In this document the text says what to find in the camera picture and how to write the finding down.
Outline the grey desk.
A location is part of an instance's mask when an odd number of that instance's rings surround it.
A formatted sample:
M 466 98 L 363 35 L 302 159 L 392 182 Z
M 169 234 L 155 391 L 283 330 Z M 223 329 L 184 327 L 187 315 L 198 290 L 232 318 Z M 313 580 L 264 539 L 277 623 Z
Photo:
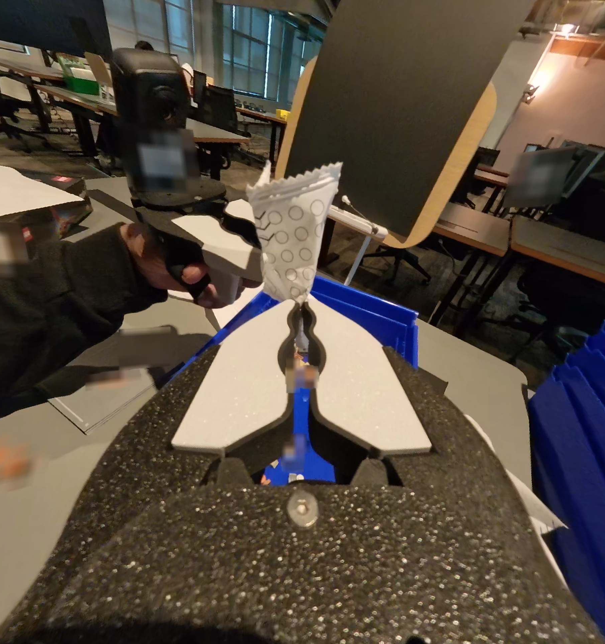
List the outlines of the grey desk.
M 532 487 L 529 423 L 517 367 L 445 331 L 418 321 L 418 364 L 431 383 L 491 438 L 509 471 Z M 88 433 L 49 402 L 0 418 L 0 623 L 32 584 L 62 532 L 83 485 L 105 448 L 156 392 L 149 376 L 136 381 L 137 396 L 121 390 L 81 394 L 92 402 Z

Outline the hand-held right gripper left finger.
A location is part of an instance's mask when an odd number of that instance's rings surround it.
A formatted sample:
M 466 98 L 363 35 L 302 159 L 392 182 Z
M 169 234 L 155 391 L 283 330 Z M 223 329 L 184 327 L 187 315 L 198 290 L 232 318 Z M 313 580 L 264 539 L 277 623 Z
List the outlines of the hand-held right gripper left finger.
M 231 451 L 285 418 L 291 398 L 279 352 L 295 312 L 294 302 L 281 302 L 220 343 L 172 438 L 174 448 Z

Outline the wooden side desk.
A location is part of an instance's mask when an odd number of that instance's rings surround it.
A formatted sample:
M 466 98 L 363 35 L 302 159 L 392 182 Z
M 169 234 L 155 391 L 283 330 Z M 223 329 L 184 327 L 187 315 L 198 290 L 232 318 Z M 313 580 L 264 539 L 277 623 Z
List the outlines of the wooden side desk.
M 432 232 L 500 258 L 512 250 L 605 284 L 604 242 L 541 221 L 447 204 Z

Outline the person's left hand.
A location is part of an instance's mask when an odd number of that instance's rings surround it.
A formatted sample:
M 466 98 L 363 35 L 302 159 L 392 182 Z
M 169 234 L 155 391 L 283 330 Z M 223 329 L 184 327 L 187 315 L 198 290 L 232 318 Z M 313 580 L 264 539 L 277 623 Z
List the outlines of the person's left hand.
M 169 273 L 163 252 L 145 225 L 123 224 L 119 228 L 119 233 L 137 270 L 150 286 L 165 291 L 186 292 L 188 290 Z M 181 273 L 181 279 L 186 285 L 197 285 L 206 277 L 208 277 L 208 267 L 204 263 L 187 264 Z M 210 284 L 205 286 L 194 302 L 206 309 L 220 309 L 226 306 L 218 296 L 215 286 Z

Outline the person's left forearm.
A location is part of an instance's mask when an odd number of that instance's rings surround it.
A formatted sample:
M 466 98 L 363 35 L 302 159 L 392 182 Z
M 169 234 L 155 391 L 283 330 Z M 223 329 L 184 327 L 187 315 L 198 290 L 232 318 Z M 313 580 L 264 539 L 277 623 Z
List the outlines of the person's left forearm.
M 167 299 L 144 264 L 161 255 L 141 224 L 53 241 L 0 278 L 0 418 L 44 401 L 42 382 L 118 331 L 126 315 Z

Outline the long wooden work table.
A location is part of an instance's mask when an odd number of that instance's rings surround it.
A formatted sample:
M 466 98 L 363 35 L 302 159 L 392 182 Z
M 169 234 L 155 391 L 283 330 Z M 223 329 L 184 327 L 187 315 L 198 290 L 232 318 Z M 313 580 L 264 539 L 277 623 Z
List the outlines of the long wooden work table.
M 57 103 L 73 114 L 74 128 L 79 137 L 81 150 L 85 156 L 96 157 L 96 139 L 91 129 L 91 122 L 112 120 L 117 116 L 115 105 L 107 103 L 97 97 L 72 92 L 62 88 L 59 83 L 63 80 L 62 72 L 45 66 L 36 66 L 32 63 L 10 61 L 0 58 L 0 73 L 7 74 L 11 79 L 24 84 L 37 109 L 37 115 L 42 121 L 41 128 L 47 131 L 48 122 L 41 103 L 40 93 L 45 93 L 51 98 L 52 105 Z M 225 148 L 237 147 L 248 141 L 237 133 L 223 130 L 198 120 L 188 119 L 186 129 L 192 132 L 194 142 L 209 150 L 208 163 L 210 165 L 210 178 L 220 179 L 226 156 Z

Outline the green box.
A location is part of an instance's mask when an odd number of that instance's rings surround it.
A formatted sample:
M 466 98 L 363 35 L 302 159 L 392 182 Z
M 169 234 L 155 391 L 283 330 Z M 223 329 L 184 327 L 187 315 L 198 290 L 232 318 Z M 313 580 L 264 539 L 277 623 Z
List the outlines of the green box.
M 56 53 L 56 59 L 68 90 L 82 95 L 100 96 L 100 84 L 87 60 L 60 52 Z

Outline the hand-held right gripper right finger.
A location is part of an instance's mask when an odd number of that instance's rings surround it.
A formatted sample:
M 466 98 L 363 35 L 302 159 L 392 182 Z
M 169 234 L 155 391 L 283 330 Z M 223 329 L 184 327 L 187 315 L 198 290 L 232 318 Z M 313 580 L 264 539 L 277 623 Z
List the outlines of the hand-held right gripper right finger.
M 369 331 L 315 297 L 307 336 L 320 351 L 311 408 L 329 430 L 389 457 L 428 453 L 428 438 L 383 345 Z

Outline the yellow rimmed panel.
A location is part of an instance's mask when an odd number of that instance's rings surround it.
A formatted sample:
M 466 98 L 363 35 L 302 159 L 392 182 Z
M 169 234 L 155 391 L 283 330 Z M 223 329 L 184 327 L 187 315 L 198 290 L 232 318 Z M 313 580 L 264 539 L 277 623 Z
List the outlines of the yellow rimmed panel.
M 534 1 L 341 1 L 298 83 L 275 176 L 342 163 L 384 243 L 417 246 L 496 110 L 491 78 Z

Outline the grey instruction booklet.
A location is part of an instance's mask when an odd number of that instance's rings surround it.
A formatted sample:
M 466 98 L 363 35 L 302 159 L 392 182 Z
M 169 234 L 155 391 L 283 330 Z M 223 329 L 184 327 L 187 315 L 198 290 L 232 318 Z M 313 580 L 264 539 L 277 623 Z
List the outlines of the grey instruction booklet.
M 132 401 L 156 390 L 153 373 L 173 363 L 174 326 L 122 328 L 44 381 L 49 402 L 90 433 Z

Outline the white stand shelf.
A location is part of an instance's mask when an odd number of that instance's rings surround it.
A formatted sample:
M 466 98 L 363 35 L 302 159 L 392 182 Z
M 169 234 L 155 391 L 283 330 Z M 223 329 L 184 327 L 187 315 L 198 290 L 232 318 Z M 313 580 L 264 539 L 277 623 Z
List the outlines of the white stand shelf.
M 350 230 L 355 230 L 365 236 L 374 237 L 378 240 L 384 240 L 388 234 L 388 230 L 385 227 L 372 223 L 357 214 L 345 211 L 334 205 L 330 206 L 327 217 L 341 223 Z

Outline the cardboard box with white flap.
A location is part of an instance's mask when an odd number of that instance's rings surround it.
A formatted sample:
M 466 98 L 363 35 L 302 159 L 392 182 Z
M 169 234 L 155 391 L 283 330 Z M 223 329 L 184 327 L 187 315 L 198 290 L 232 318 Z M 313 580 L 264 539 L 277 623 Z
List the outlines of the cardboard box with white flap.
M 64 239 L 92 212 L 84 179 L 0 165 L 0 221 L 16 223 L 27 244 Z

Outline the grey metal bar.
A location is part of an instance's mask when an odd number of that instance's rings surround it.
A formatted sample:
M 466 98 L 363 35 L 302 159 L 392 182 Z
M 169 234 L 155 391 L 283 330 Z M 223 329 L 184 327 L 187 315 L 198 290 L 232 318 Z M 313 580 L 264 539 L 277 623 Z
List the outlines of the grey metal bar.
M 344 286 L 349 286 L 351 284 L 353 278 L 355 277 L 355 273 L 358 270 L 359 266 L 361 265 L 364 255 L 366 254 L 367 249 L 369 248 L 373 239 L 375 239 L 375 237 L 366 236 L 364 238 L 362 245 L 360 246 L 358 252 L 356 253 L 354 262 L 351 265 L 349 273 L 347 274 L 347 277 L 344 281 Z

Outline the black computer monitor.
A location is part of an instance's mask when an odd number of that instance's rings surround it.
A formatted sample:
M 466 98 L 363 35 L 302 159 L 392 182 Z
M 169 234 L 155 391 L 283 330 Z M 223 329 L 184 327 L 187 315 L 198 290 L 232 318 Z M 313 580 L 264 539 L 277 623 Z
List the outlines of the black computer monitor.
M 82 56 L 111 56 L 103 1 L 0 1 L 0 41 Z
M 571 197 L 586 177 L 605 171 L 605 147 L 564 140 L 561 148 L 573 148 L 571 167 L 564 181 L 562 200 Z

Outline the blue plastic bin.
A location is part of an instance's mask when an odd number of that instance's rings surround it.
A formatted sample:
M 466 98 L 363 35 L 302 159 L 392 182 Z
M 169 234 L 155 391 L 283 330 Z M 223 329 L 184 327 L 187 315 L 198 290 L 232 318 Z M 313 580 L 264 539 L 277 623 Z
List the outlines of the blue plastic bin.
M 393 348 L 411 366 L 418 367 L 418 314 L 415 311 L 320 276 L 315 279 L 312 294 L 319 301 L 366 329 L 382 346 Z M 245 290 L 233 305 L 215 310 L 214 318 L 219 323 L 220 330 L 186 361 L 185 366 L 200 358 L 210 347 L 222 342 L 245 322 L 275 305 L 275 300 L 258 288 Z M 272 486 L 285 485 L 286 482 L 292 483 L 296 480 L 332 483 L 336 480 L 333 466 L 311 446 L 308 429 L 310 396 L 310 389 L 298 390 L 294 395 L 293 405 L 293 433 L 306 438 L 305 459 L 298 462 L 303 468 L 289 472 L 283 468 L 283 459 L 279 459 L 264 471 L 265 479 Z

